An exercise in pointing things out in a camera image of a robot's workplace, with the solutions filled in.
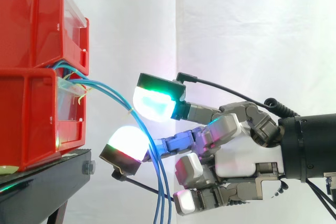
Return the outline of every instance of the black cylindrical robot wrist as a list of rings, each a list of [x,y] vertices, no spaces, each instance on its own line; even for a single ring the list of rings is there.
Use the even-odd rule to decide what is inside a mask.
[[[336,114],[280,119],[279,126],[286,178],[304,182],[336,172]]]

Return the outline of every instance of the metal bolt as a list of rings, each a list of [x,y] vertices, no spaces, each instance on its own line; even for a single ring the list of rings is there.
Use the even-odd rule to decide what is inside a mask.
[[[91,160],[85,164],[85,174],[92,175],[96,170],[96,161]]]

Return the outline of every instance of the black metal shelf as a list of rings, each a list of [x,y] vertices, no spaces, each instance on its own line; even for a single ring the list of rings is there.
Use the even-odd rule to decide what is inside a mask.
[[[67,200],[90,180],[91,151],[22,173],[0,176],[0,224],[62,223]]]

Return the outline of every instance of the red storage crate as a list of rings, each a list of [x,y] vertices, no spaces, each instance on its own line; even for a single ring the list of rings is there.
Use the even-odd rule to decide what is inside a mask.
[[[0,0],[0,68],[66,60],[89,73],[89,21],[73,0]]]
[[[0,69],[0,173],[23,171],[84,145],[86,98],[80,105],[65,103],[58,78],[48,68]]]

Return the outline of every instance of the blue cable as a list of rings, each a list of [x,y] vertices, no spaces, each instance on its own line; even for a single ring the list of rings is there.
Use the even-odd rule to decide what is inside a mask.
[[[128,101],[127,101],[127,100],[126,100],[120,93],[118,93],[116,90],[112,89],[111,87],[105,85],[104,83],[100,83],[100,82],[98,82],[98,81],[91,81],[91,80],[81,80],[81,79],[73,79],[73,80],[70,80],[70,82],[72,82],[72,83],[84,84],[84,85],[87,85],[87,86],[90,86],[90,87],[93,87],[93,88],[97,88],[97,90],[102,91],[103,93],[109,95],[110,93],[109,93],[108,91],[106,91],[106,90],[104,90],[104,89],[102,89],[102,88],[100,88],[100,87],[97,86],[97,85],[100,85],[100,86],[102,86],[102,87],[104,87],[104,88],[110,90],[111,92],[115,93],[121,100],[123,100],[122,102],[121,102],[121,101],[120,101],[120,102],[117,101],[117,102],[119,102],[120,104],[122,104],[127,110],[132,110],[132,106],[129,104],[129,102],[128,102]],[[133,115],[133,117],[134,117],[135,120],[137,121],[137,123],[138,123],[138,125],[140,126],[141,130],[148,136],[148,138],[150,139],[150,142],[152,143],[152,145],[155,146],[155,143],[154,143],[154,141],[153,141],[153,138],[151,137],[151,135],[149,134],[147,128],[145,127],[145,125],[143,124],[143,122],[141,121],[141,119],[139,118],[138,114],[137,114],[134,110],[132,110],[131,114]],[[153,158],[153,157],[151,157],[151,158],[152,158],[152,160],[157,161],[157,160],[158,160],[158,157],[160,157],[160,156],[159,156],[159,154],[158,154],[158,151],[157,151],[156,146],[155,146],[155,148],[154,148],[153,153],[155,154],[155,158]],[[163,177],[164,177],[164,179],[165,179],[165,184],[167,185],[167,176],[166,176],[166,174],[165,174],[164,169],[162,168],[162,167],[163,167],[163,164],[162,164],[161,159],[159,159],[159,165],[161,166],[162,174],[163,174]],[[163,184],[162,184],[162,182],[159,183],[159,187],[162,188],[162,191],[159,190],[159,191],[161,191],[161,205],[162,205],[162,206],[161,206],[161,221],[160,221],[160,223],[163,223],[165,198],[164,198],[164,190],[163,190]],[[167,191],[167,193],[168,193],[168,194],[167,194],[168,197],[170,197],[169,189],[167,190],[167,186],[166,186],[166,191]]]
[[[119,104],[121,104],[125,109],[130,110],[130,109],[127,107],[126,104],[124,104],[121,100],[119,100],[119,98],[117,98],[116,96],[114,96],[113,94],[111,94],[110,92],[108,92],[107,90],[105,90],[105,89],[103,89],[103,88],[101,88],[101,87],[99,87],[99,86],[97,86],[97,85],[94,85],[94,84],[91,84],[91,83],[88,83],[88,82],[87,82],[87,83],[86,83],[86,82],[84,83],[84,82],[82,82],[82,80],[80,80],[80,81],[81,81],[81,82],[77,82],[76,80],[71,80],[72,83],[81,83],[81,84],[85,84],[85,85],[87,85],[87,86],[89,86],[89,87],[93,87],[93,88],[95,88],[95,89],[97,89],[97,90],[103,92],[104,94],[108,95],[109,97],[111,97],[111,98],[113,98],[115,101],[117,101]],[[144,131],[144,130],[143,130],[142,122],[139,122],[137,118],[135,118],[135,120],[136,120],[136,122],[139,124],[141,130]],[[160,201],[164,201],[164,195],[163,195],[163,193],[162,193],[162,191],[163,191],[163,185],[162,185],[162,181],[161,181],[161,177],[160,177],[159,164],[157,163],[156,156],[153,154],[154,151],[153,151],[153,149],[152,149],[151,144],[150,144],[149,146],[150,146],[150,156],[151,156],[151,159],[152,159],[153,164],[154,164],[154,168],[155,168],[155,171],[156,171],[156,175],[158,176],[158,178],[160,178],[160,179],[158,179],[158,181],[157,181],[157,184],[158,184],[158,185],[157,185],[157,186],[158,186],[158,191],[160,192],[160,194],[158,194],[157,203],[156,203],[156,211],[155,211],[155,216],[154,216],[154,223],[156,223],[157,218],[158,218],[157,216],[158,216],[158,214],[159,214],[159,209],[160,209]],[[161,221],[160,221],[160,223],[162,223],[162,221],[163,221],[163,217],[162,217],[162,215],[163,215],[163,210],[162,210],[162,209],[164,209],[164,207],[161,207]]]
[[[81,84],[86,84],[87,86],[93,87],[105,94],[107,94],[108,96],[112,97],[115,101],[117,101],[119,104],[121,104],[124,108],[128,109],[128,110],[132,110],[132,106],[130,105],[130,103],[120,94],[118,93],[116,90],[112,89],[111,87],[105,85],[104,83],[98,82],[98,81],[91,81],[88,80],[88,78],[86,76],[84,76],[81,72],[79,72],[76,68],[73,68],[72,66],[66,64],[66,62],[61,61],[56,63],[53,66],[53,69],[57,69],[57,68],[66,68],[69,69],[71,71],[73,71],[74,73],[76,73],[78,76],[82,77],[84,80],[70,80],[73,83],[81,83]],[[99,86],[102,86],[106,89],[108,89],[109,91],[111,91],[112,93],[114,93],[116,96],[118,96],[118,99],[115,95],[111,94],[110,92],[100,88]],[[137,121],[138,125],[140,126],[140,128],[142,129],[143,132],[145,132],[145,134],[148,136],[149,140],[150,140],[150,155],[152,160],[154,161],[154,168],[155,171],[157,173],[158,176],[158,188],[159,188],[159,194],[158,194],[158,199],[157,199],[157,208],[156,208],[156,212],[155,212],[155,218],[154,218],[154,223],[156,223],[156,218],[157,218],[157,211],[158,211],[158,206],[159,206],[159,200],[160,198],[162,199],[162,207],[161,207],[161,221],[160,223],[163,222],[163,214],[164,214],[164,191],[163,191],[163,184],[161,181],[161,176],[160,176],[160,168],[162,169],[162,174],[163,174],[163,178],[164,178],[164,182],[166,185],[166,192],[168,195],[168,202],[169,202],[169,217],[168,217],[168,223],[171,223],[171,214],[172,214],[172,203],[171,203],[171,198],[170,198],[170,191],[169,191],[169,185],[168,185],[168,181],[167,181],[167,176],[163,167],[163,163],[161,161],[161,157],[158,153],[158,149],[155,146],[155,143],[153,141],[153,138],[151,137],[151,135],[149,134],[147,128],[145,127],[144,123],[141,121],[141,119],[139,118],[138,114],[132,110],[131,114],[133,115],[133,117],[135,118],[135,120]]]

